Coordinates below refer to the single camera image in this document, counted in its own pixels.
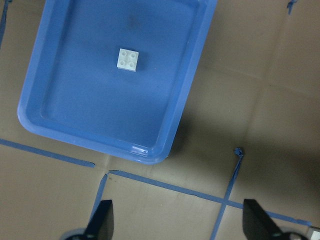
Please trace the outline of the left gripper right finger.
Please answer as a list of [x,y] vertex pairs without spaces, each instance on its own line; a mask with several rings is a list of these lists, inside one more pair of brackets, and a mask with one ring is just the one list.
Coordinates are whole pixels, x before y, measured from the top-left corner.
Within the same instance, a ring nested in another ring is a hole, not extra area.
[[242,230],[247,240],[285,240],[285,234],[255,199],[244,199]]

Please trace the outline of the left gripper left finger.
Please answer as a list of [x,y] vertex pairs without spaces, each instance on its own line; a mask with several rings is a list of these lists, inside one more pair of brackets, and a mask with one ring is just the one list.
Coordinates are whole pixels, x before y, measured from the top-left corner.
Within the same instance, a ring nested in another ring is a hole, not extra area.
[[102,200],[84,231],[84,240],[111,240],[113,234],[113,201]]

